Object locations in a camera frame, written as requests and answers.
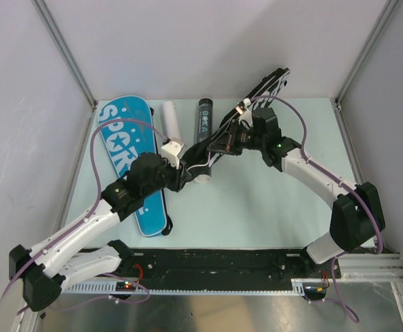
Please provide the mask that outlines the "blue racket cover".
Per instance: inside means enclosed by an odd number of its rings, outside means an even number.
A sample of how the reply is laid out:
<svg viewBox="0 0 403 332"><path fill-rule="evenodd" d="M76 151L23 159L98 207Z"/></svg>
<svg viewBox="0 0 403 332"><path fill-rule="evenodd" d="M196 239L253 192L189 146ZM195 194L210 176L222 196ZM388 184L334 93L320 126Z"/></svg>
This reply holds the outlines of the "blue racket cover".
<svg viewBox="0 0 403 332"><path fill-rule="evenodd" d="M122 176L132 162L143 152L157 152L153 123L153 111L141 97L126 95L109 101L98 113L98 125L122 118L100 131L110 161L116 174ZM164 191L147 197L140 210L135 212L140 233L145 237L166 236L173 224L165 205Z"/></svg>

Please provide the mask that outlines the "black shuttlecock tube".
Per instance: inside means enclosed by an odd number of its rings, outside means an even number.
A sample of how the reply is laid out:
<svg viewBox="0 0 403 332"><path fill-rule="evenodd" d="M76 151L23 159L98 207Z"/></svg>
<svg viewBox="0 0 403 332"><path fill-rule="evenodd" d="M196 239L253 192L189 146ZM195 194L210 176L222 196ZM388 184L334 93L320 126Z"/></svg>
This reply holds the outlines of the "black shuttlecock tube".
<svg viewBox="0 0 403 332"><path fill-rule="evenodd" d="M195 117L194 143L200 143L212 134L213 130L213 101L209 98L202 98L198 102ZM211 169L206 167L200 175L195 178L195 182L206 184L211 181Z"/></svg>

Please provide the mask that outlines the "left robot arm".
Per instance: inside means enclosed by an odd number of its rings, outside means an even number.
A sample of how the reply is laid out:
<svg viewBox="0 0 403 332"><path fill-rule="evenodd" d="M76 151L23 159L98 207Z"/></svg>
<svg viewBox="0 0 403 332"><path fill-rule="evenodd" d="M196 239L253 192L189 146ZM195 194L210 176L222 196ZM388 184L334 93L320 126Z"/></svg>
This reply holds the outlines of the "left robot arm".
<svg viewBox="0 0 403 332"><path fill-rule="evenodd" d="M30 248L15 246L8 256L9 283L22 280L27 308L42 311L69 286L89 277L115 272L128 275L134 266L128 247L110 241L91 254L77 253L92 239L140 210L151 195L183 189L192 180L192 166L150 152L142 153L128 171L100 190L96 201L75 221Z"/></svg>

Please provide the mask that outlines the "black racket cover front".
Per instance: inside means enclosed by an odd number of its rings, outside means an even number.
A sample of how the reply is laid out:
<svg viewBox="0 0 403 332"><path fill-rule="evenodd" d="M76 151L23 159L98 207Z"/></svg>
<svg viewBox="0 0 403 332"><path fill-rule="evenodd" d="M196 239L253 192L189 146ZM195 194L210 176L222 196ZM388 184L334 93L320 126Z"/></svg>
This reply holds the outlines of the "black racket cover front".
<svg viewBox="0 0 403 332"><path fill-rule="evenodd" d="M239 156L245 149L260 151L272 166L270 144L283 137L270 99L287 85L291 70L277 68L268 74L220 122L218 129L194 144L183 155L188 178L192 181L208 176L212 166L223 156Z"/></svg>

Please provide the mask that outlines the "white shuttlecock tube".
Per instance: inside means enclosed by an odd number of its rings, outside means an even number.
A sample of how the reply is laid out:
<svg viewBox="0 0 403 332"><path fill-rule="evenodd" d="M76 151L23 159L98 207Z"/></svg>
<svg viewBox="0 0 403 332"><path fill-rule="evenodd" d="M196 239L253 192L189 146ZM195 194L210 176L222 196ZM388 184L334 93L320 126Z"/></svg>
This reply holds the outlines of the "white shuttlecock tube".
<svg viewBox="0 0 403 332"><path fill-rule="evenodd" d="M166 100L162 103L161 110L166 136L168 138L176 138L177 140L183 142L175 103L173 101Z"/></svg>

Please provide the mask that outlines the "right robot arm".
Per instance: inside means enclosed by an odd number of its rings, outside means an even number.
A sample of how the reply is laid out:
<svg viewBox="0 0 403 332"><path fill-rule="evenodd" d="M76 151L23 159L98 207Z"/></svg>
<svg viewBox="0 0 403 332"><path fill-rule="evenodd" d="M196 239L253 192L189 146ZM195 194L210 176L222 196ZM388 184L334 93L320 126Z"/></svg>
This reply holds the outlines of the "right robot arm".
<svg viewBox="0 0 403 332"><path fill-rule="evenodd" d="M350 252L377 236L386 223L377 188L369 182L347 182L308 156L295 140L284 136L271 108L257 109L250 119L224 124L210 139L208 150L238 156L243 149L257 150L269 167L307 186L330 207L330 229L304 248L301 272L316 277L325 262Z"/></svg>

